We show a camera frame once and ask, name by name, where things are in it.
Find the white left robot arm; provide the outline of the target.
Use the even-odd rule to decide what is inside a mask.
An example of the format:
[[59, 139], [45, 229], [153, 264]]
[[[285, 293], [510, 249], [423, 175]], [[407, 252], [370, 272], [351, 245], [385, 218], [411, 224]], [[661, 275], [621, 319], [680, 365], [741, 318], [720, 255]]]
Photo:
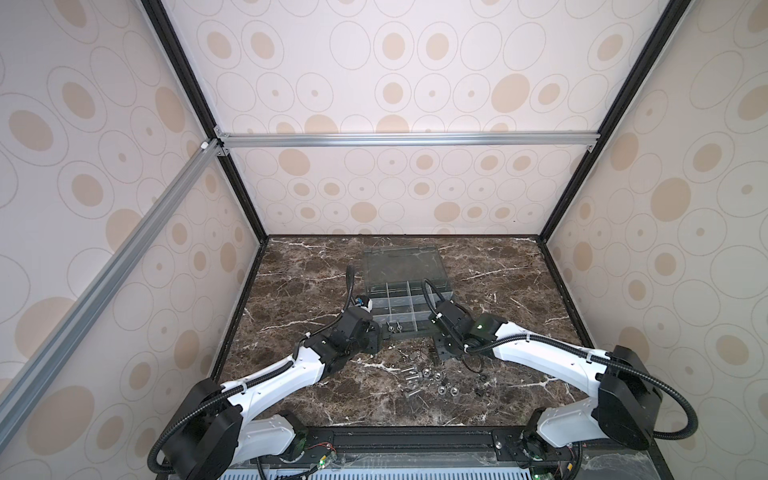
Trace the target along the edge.
[[382, 345], [372, 302], [356, 297], [334, 321], [303, 337], [286, 358], [241, 379], [195, 384], [147, 455], [149, 470], [180, 479], [217, 479], [233, 464], [281, 455], [301, 445], [301, 426], [287, 414], [260, 414], [294, 392], [341, 371]]

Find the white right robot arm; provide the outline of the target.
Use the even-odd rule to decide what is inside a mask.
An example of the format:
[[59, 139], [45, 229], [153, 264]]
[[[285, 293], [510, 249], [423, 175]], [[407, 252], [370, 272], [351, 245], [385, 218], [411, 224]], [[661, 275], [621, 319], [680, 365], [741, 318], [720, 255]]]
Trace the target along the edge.
[[474, 318], [452, 300], [439, 301], [430, 310], [430, 320], [447, 338], [450, 352], [520, 364], [586, 395], [568, 405], [534, 411], [521, 435], [529, 456], [541, 456], [548, 447], [599, 439], [633, 450], [649, 448], [662, 395], [629, 349], [584, 349], [493, 314]]

